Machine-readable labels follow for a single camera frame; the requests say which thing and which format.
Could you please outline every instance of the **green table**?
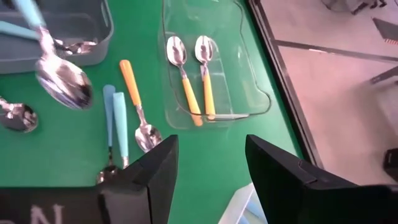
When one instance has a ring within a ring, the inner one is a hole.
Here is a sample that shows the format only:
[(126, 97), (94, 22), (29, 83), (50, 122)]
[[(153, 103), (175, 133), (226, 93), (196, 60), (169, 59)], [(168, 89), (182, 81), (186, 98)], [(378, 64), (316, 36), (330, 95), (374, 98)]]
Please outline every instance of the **green table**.
[(125, 92), (131, 161), (141, 157), (143, 152), (133, 137), (139, 120), (118, 68), (121, 59), (128, 59), (134, 67), (147, 120), (163, 136), (179, 136), (178, 179), (169, 223), (217, 223), (233, 192), (250, 183), (244, 155), (247, 134), (256, 134), (286, 151), (300, 154), (254, 29), (250, 25), (244, 31), (245, 40), (259, 83), (274, 102), (271, 110), (237, 121), (229, 128), (182, 131), (172, 129), (166, 122), (160, 95), (162, 84), (150, 82), (159, 80), (157, 37), (162, 2), (110, 1), (109, 6), (115, 33), (108, 56), (103, 63), (84, 68), (94, 86), (92, 109), (73, 111), (57, 103), (37, 83), (33, 73), (0, 78), (0, 95), (10, 102), (31, 105), (40, 119), (39, 127), (29, 134), (0, 128), (0, 185), (93, 185), (107, 161), (102, 100), (102, 87), (107, 83)]

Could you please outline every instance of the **orange handle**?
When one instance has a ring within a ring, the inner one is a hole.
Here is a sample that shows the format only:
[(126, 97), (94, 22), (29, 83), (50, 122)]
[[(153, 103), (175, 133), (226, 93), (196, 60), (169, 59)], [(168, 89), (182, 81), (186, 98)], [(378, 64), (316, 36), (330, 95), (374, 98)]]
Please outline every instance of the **orange handle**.
[(127, 88), (129, 89), (130, 97), (134, 106), (141, 104), (141, 98), (139, 97), (139, 92), (137, 88), (136, 79), (134, 78), (134, 72), (132, 72), (132, 67), (129, 60), (121, 60), (120, 69), (126, 82)]
[[(191, 113), (200, 114), (199, 105), (197, 99), (195, 98), (195, 94), (192, 90), (191, 83), (188, 78), (182, 79), (182, 85), (184, 86), (185, 95), (187, 96), (188, 106)], [(202, 126), (203, 121), (201, 120), (200, 115), (192, 115), (192, 120), (196, 126)]]
[(213, 120), (216, 114), (214, 106), (213, 90), (211, 89), (211, 80), (208, 72), (203, 76), (203, 88), (205, 92), (205, 108), (207, 118)]

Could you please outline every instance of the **cutlery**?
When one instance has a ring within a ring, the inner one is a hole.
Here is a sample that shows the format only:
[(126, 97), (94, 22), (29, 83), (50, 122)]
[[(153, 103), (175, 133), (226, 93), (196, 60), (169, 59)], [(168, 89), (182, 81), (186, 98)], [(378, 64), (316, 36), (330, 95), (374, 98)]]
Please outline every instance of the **cutlery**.
[(182, 84), (184, 87), (185, 95), (187, 97), (189, 110), (192, 114), (192, 120), (196, 126), (202, 126), (203, 121), (200, 116), (200, 109), (197, 99), (192, 90), (191, 83), (187, 77), (187, 73), (183, 69), (183, 65), (187, 61), (187, 51), (181, 39), (177, 36), (169, 37), (166, 46), (167, 58), (173, 65), (177, 66), (182, 76)]
[(124, 169), (129, 166), (129, 142), (127, 138), (127, 114), (124, 93), (113, 93), (113, 110)]
[(211, 80), (208, 62), (213, 57), (213, 46), (211, 39), (205, 35), (199, 36), (195, 45), (195, 55), (198, 61), (203, 65), (204, 71), (201, 73), (203, 80), (203, 89), (205, 92), (205, 110), (207, 118), (213, 120), (215, 118), (216, 110), (214, 106), (213, 90), (211, 89)]
[(85, 72), (55, 53), (54, 41), (32, 0), (14, 0), (31, 29), (39, 35), (43, 55), (36, 63), (36, 77), (58, 102), (72, 109), (87, 109), (93, 100), (91, 82)]
[[(39, 40), (40, 36), (34, 30), (17, 26), (9, 22), (0, 21), (0, 33), (14, 35), (31, 40)], [(64, 51), (68, 55), (73, 54), (86, 54), (91, 52), (91, 49), (96, 46), (96, 42), (83, 41), (70, 45), (66, 45), (62, 40), (53, 39), (54, 46), (56, 49)]]
[(0, 106), (3, 110), (0, 122), (6, 128), (28, 133), (37, 127), (37, 115), (30, 106), (23, 103), (8, 103), (1, 97)]
[(113, 138), (113, 93), (115, 87), (112, 85), (105, 85), (103, 88), (106, 128), (108, 130), (108, 165), (97, 175), (97, 184), (111, 179), (114, 175), (120, 172), (120, 169), (113, 164), (112, 155), (112, 138)]
[(120, 69), (141, 122), (136, 129), (136, 141), (139, 147), (147, 153), (162, 141), (162, 136), (159, 130), (155, 126), (148, 124), (145, 119), (144, 109), (142, 109), (141, 98), (130, 62), (128, 60), (121, 60)]

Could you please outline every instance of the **clear plastic tray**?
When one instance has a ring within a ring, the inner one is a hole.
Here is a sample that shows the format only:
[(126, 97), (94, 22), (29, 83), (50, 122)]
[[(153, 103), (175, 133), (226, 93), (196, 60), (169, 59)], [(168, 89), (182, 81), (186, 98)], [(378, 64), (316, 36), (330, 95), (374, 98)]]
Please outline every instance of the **clear plastic tray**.
[[(159, 31), (161, 79), (164, 88), (165, 114), (177, 129), (196, 127), (192, 120), (179, 69), (167, 60), (166, 43), (178, 36), (187, 51), (184, 69), (196, 96), (202, 127), (229, 126), (231, 121), (266, 113), (271, 107), (269, 95), (257, 85), (242, 33), (243, 7), (233, 0), (163, 0)], [(216, 116), (205, 114), (201, 63), (195, 57), (200, 35), (213, 40), (213, 58), (208, 63)]]

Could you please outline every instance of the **gray plastic bin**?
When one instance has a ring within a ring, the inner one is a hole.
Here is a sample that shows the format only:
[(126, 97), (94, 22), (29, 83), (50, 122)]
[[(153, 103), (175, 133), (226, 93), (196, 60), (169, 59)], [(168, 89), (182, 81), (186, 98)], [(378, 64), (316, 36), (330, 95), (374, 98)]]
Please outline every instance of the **gray plastic bin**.
[[(104, 60), (113, 22), (106, 0), (40, 0), (47, 27), (53, 38), (64, 42), (95, 40), (98, 45), (88, 54), (59, 55), (76, 65), (94, 65)], [(0, 2), (0, 21), (28, 27), (22, 15)], [(0, 34), (0, 74), (29, 72), (41, 55), (39, 43), (6, 34)]]

